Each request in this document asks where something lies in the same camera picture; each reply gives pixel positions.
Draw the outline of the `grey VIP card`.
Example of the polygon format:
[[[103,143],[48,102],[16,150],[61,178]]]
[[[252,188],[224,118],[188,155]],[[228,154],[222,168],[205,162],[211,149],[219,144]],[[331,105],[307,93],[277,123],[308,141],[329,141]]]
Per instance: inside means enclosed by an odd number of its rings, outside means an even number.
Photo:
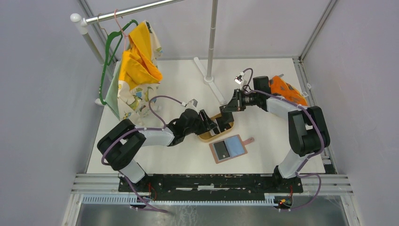
[[[224,141],[219,141],[213,144],[216,157],[219,161],[229,158],[230,154]]]

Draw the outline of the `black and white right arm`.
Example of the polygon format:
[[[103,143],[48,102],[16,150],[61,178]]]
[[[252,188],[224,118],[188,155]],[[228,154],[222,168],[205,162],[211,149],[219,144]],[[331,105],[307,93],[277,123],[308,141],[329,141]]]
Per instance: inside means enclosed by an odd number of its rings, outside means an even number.
[[[230,118],[233,112],[242,112],[248,106],[258,106],[287,120],[290,150],[282,163],[275,167],[271,177],[273,189],[284,192],[310,158],[330,145],[325,118],[320,107],[308,107],[306,101],[294,99],[293,95],[299,92],[280,77],[269,79],[260,76],[252,81],[252,90],[247,90],[248,85],[235,89],[230,101],[219,109],[222,116]]]

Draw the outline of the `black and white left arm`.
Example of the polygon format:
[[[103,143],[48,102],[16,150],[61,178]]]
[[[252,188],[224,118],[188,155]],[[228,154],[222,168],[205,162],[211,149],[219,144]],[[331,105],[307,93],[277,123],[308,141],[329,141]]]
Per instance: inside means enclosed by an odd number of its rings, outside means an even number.
[[[201,135],[217,127],[204,110],[184,110],[179,118],[164,127],[137,127],[129,119],[120,121],[97,143],[101,163],[110,166],[130,180],[137,192],[148,186],[146,172],[134,160],[140,148],[146,146],[176,146],[190,134]]]

